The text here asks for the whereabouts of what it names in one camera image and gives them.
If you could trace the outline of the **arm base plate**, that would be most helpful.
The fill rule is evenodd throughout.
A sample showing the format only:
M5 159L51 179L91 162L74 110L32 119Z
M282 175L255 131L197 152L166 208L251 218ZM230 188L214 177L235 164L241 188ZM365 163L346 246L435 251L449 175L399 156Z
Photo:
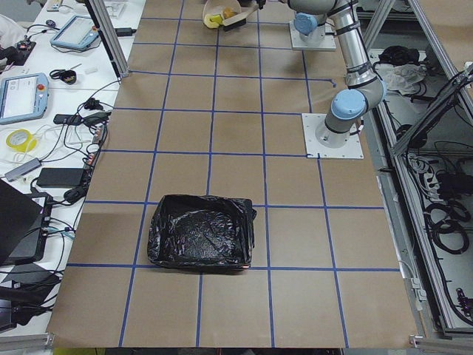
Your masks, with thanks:
M309 35L302 35L295 27L293 21L289 23L290 39L293 50L335 51L336 43L332 27L325 23L318 26Z
M355 124L349 132L331 132L325 124L325 114L303 113L302 128L304 131L304 144L307 158L320 159L350 159L361 160L364 158Z

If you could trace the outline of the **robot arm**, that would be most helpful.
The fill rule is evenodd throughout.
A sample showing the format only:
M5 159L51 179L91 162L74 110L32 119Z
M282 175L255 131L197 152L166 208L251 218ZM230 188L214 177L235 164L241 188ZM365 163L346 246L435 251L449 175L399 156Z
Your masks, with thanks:
M297 36L306 44L325 40L327 16L298 12L292 20Z
M346 89L332 99L324 122L316 129L324 145L335 140L346 141L352 125L376 108L387 93L385 82L378 77L368 59L367 49L355 14L355 1L289 1L288 7L298 13L323 15L333 20L346 66Z

